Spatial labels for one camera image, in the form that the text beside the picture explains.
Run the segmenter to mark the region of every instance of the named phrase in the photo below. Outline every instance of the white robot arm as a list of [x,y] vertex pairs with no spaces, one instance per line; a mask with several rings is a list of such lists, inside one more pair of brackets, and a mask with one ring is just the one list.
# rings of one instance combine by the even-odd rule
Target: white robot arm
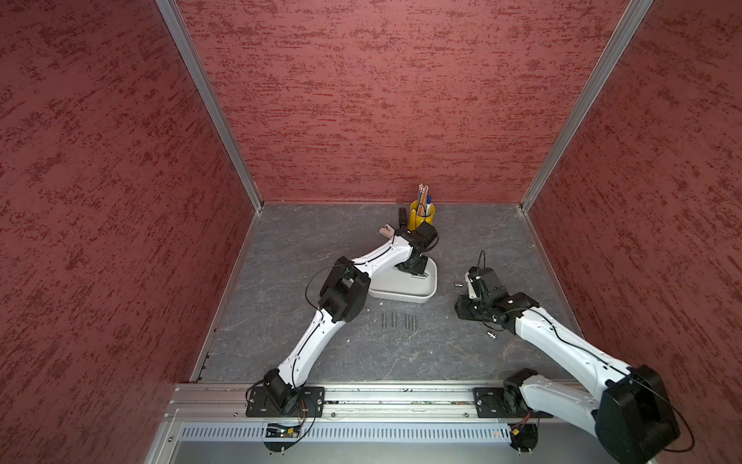
[[397,266],[403,272],[423,275],[427,256],[438,243],[435,227],[423,222],[410,231],[400,227],[379,248],[361,257],[338,259],[320,290],[317,312],[294,350],[263,378],[269,398],[279,411],[289,413],[298,389],[304,385],[315,361],[335,333],[363,309],[374,275]]
[[[412,253],[413,246],[410,245],[410,242],[402,235],[394,235],[384,245],[351,261],[355,268],[354,271],[367,275],[370,282],[375,274],[409,260]],[[320,353],[327,346],[332,336],[335,335],[335,332],[345,325],[346,321],[348,321],[347,318],[334,320],[324,307],[318,309],[299,343],[294,347],[291,354],[278,365],[278,373],[281,379],[290,388],[304,385],[306,378],[309,376],[309,371]]]
[[680,436],[659,374],[632,368],[580,338],[531,297],[510,295],[490,268],[472,267],[461,319],[500,324],[548,354],[587,393],[524,369],[503,383],[501,404],[511,414],[543,411],[594,435],[621,464],[643,464]]

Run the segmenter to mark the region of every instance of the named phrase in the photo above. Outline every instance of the red wall panel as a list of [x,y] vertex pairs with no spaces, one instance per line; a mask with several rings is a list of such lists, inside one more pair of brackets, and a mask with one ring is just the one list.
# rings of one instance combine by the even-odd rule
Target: red wall panel
[[627,0],[181,0],[267,200],[517,203]]
[[663,463],[742,463],[740,24],[656,1],[531,211],[587,340],[690,421]]
[[138,463],[252,209],[153,1],[0,22],[0,462]]

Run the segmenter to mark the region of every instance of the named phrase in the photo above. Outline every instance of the vented metal panel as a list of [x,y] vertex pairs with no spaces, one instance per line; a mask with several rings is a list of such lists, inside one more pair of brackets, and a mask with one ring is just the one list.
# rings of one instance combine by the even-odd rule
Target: vented metal panel
[[[187,422],[180,441],[191,442],[291,442],[295,439],[264,439],[267,422],[246,424],[229,422]],[[506,424],[428,424],[428,423],[360,423],[317,422],[305,441],[312,442],[451,442],[510,443]]]

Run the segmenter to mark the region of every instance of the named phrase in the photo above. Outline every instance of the black cable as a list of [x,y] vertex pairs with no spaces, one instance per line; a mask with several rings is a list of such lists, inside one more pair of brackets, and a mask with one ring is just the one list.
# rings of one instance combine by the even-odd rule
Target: black cable
[[[616,372],[618,372],[619,374],[622,374],[622,375],[624,375],[624,376],[628,376],[628,374],[627,374],[627,373],[623,373],[623,372],[621,372],[620,370],[616,369],[615,367],[613,367],[613,366],[611,366],[611,365],[608,365],[608,367],[610,367],[611,369],[615,370],[615,371],[616,371]],[[643,384],[642,382],[638,382],[638,381],[636,381],[636,384],[637,384],[637,385],[640,385],[640,386],[641,386],[642,388],[645,388],[646,390],[649,390],[649,391],[651,391],[651,392],[652,392],[652,393],[653,393],[653,394],[654,394],[654,395],[655,395],[655,396],[656,396],[657,398],[659,398],[659,399],[663,400],[663,401],[664,401],[665,403],[667,403],[667,405],[668,405],[668,406],[669,406],[670,408],[672,408],[672,410],[673,410],[673,411],[674,411],[674,412],[675,412],[675,413],[676,413],[676,414],[677,414],[678,416],[680,416],[680,420],[681,420],[681,421],[683,421],[683,424],[684,424],[684,425],[686,426],[686,429],[688,429],[688,434],[690,434],[690,436],[691,436],[691,444],[690,444],[690,445],[689,445],[689,446],[688,446],[687,448],[683,448],[683,449],[667,449],[667,448],[664,448],[664,449],[663,449],[663,451],[667,451],[667,452],[669,452],[669,453],[687,453],[687,452],[691,451],[691,450],[692,450],[693,448],[695,448],[695,435],[693,434],[693,430],[691,430],[691,426],[690,426],[690,425],[688,425],[688,421],[686,421],[686,418],[685,418],[685,417],[684,417],[684,416],[682,415],[682,413],[681,413],[681,412],[680,412],[680,411],[679,411],[679,410],[678,410],[678,409],[677,409],[677,408],[675,407],[675,405],[673,405],[672,403],[670,403],[670,401],[669,401],[669,400],[665,399],[665,397],[664,397],[664,396],[662,396],[662,395],[660,395],[659,393],[657,393],[656,391],[652,390],[652,389],[651,389],[650,387],[647,387],[646,385],[644,385],[644,384]]]
[[[392,247],[390,246],[389,248],[387,248],[386,250],[384,250],[384,252],[382,252],[382,253],[381,253],[381,254],[380,254],[379,256],[376,256],[375,258],[371,258],[371,259],[369,259],[368,261],[366,261],[365,263],[353,263],[353,265],[354,265],[354,266],[362,266],[362,265],[364,265],[364,264],[368,264],[368,263],[370,263],[371,261],[374,261],[375,259],[379,259],[379,258],[381,258],[382,256],[386,255],[386,254],[387,254],[387,252],[388,252],[389,250],[391,250],[391,249],[392,249]],[[309,278],[309,282],[307,282],[307,283],[306,283],[306,287],[304,287],[304,298],[306,299],[306,302],[307,302],[307,303],[309,303],[309,306],[311,306],[311,307],[315,308],[315,310],[319,311],[319,310],[321,310],[321,309],[320,309],[320,307],[319,307],[319,306],[315,306],[315,305],[314,305],[314,304],[313,304],[313,303],[312,303],[312,302],[311,302],[311,301],[309,300],[309,285],[310,285],[310,284],[312,283],[312,281],[313,281],[313,280],[315,280],[315,277],[317,277],[317,274],[319,274],[320,272],[322,272],[322,271],[324,271],[324,270],[332,269],[333,267],[339,267],[339,266],[346,266],[346,264],[333,264],[332,266],[327,266],[327,267],[323,267],[322,269],[320,269],[320,270],[318,270],[317,272],[315,272],[315,274],[314,274],[314,275],[313,275],[312,277],[310,277],[310,278]]]
[[[600,358],[600,357],[599,357],[599,356],[598,356],[597,354],[595,354],[595,353],[591,352],[590,350],[587,350],[586,348],[583,348],[583,347],[577,346],[577,345],[575,345],[574,343],[570,343],[570,342],[567,342],[566,340],[564,340],[564,339],[563,339],[562,337],[560,337],[560,336],[559,336],[559,333],[557,332],[557,328],[556,328],[556,327],[554,326],[554,324],[553,324],[553,323],[552,323],[551,321],[549,321],[549,320],[548,320],[548,318],[546,318],[546,317],[545,317],[545,316],[544,316],[543,314],[539,313],[539,312],[538,312],[538,311],[536,311],[536,310],[533,310],[533,309],[531,309],[531,308],[528,308],[528,309],[529,309],[530,311],[533,311],[534,313],[538,314],[538,315],[539,315],[539,316],[541,316],[542,318],[544,318],[544,320],[545,320],[545,321],[547,321],[547,322],[549,323],[549,325],[551,325],[551,329],[552,329],[552,330],[554,331],[554,335],[555,335],[555,336],[556,336],[556,337],[557,337],[557,338],[558,338],[558,339],[559,339],[559,340],[560,340],[560,341],[561,341],[562,343],[566,343],[566,344],[568,344],[568,345],[569,345],[569,346],[571,346],[571,347],[579,348],[580,350],[582,350],[582,351],[585,351],[585,352],[586,352],[587,354],[589,354],[589,355],[593,356],[593,357],[594,357],[595,359],[597,359],[598,361],[602,362],[602,363],[603,363],[603,364],[604,364],[605,366],[607,366],[607,367],[610,367],[611,369],[615,370],[616,372],[618,372],[618,373],[619,373],[619,374],[621,374],[622,376],[629,376],[629,375],[630,375],[629,373],[626,373],[626,372],[621,372],[620,370],[618,370],[618,369],[616,369],[615,367],[611,366],[611,365],[610,365],[609,363],[607,363],[607,362],[606,362],[605,360],[601,359],[601,358]],[[683,421],[683,424],[684,424],[684,425],[686,426],[686,428],[688,429],[688,433],[689,433],[689,434],[690,434],[690,436],[691,436],[691,444],[690,444],[690,445],[689,445],[689,446],[688,446],[687,448],[683,448],[683,449],[667,449],[667,448],[664,448],[664,449],[663,449],[663,451],[668,451],[668,452],[670,452],[670,453],[687,453],[687,452],[691,451],[691,450],[692,450],[693,448],[695,448],[695,435],[693,435],[693,431],[691,430],[691,428],[690,428],[690,425],[688,425],[688,421],[686,421],[686,418],[685,418],[685,417],[684,417],[684,416],[682,415],[682,413],[681,413],[681,412],[680,412],[680,411],[679,411],[679,410],[678,410],[678,409],[677,409],[677,408],[675,407],[675,405],[673,405],[672,403],[670,403],[670,401],[669,401],[669,400],[665,399],[665,397],[664,397],[664,396],[662,396],[662,395],[660,395],[659,393],[657,393],[656,391],[652,390],[652,389],[651,389],[650,387],[648,387],[648,386],[644,385],[644,384],[643,384],[642,382],[638,382],[638,381],[637,381],[636,383],[637,383],[637,385],[641,385],[641,386],[642,386],[642,388],[645,388],[646,390],[649,390],[650,392],[652,392],[652,393],[653,393],[653,394],[654,394],[654,395],[655,395],[655,396],[656,396],[657,398],[659,398],[659,399],[663,400],[663,401],[664,401],[665,403],[667,403],[667,405],[668,405],[668,406],[669,406],[670,408],[672,408],[672,410],[673,410],[673,411],[674,411],[675,413],[677,413],[677,415],[678,415],[678,416],[680,416],[680,420],[681,420],[681,421]]]
[[296,445],[297,443],[299,443],[299,442],[301,441],[301,439],[303,439],[304,437],[306,437],[306,436],[307,436],[307,435],[309,434],[309,431],[311,431],[311,430],[312,430],[312,427],[313,427],[313,426],[314,426],[314,424],[315,424],[315,420],[317,420],[317,403],[315,403],[315,402],[313,402],[313,401],[310,401],[310,403],[312,403],[312,406],[313,406],[313,407],[314,407],[314,409],[315,409],[315,416],[314,416],[314,417],[312,418],[312,423],[311,423],[311,424],[309,424],[309,428],[307,428],[307,430],[306,430],[306,433],[305,433],[304,435],[302,435],[301,437],[297,438],[297,439],[296,439],[296,441],[295,441],[295,442],[294,442],[294,443],[292,444],[292,446],[293,446],[293,445]]
[[310,300],[309,300],[309,284],[312,283],[313,280],[315,280],[315,277],[317,277],[317,274],[324,270],[332,269],[333,267],[339,267],[339,266],[345,266],[345,264],[333,264],[332,266],[323,267],[322,269],[315,272],[315,274],[309,278],[309,282],[306,283],[306,287],[304,287],[304,298],[306,298],[306,302],[309,303],[309,306],[313,307],[315,310],[319,311],[320,307],[315,306]]

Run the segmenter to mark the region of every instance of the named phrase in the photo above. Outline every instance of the pencil cup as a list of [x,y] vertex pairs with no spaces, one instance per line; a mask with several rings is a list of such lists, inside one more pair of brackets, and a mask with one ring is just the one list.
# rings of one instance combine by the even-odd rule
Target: pencil cup
[[417,206],[418,202],[413,201],[413,204],[410,205],[410,230],[415,230],[418,228],[420,224],[423,222],[427,222],[428,224],[433,223],[433,216],[436,214],[436,207],[435,205],[430,205],[430,215],[428,216],[418,216],[417,215]]

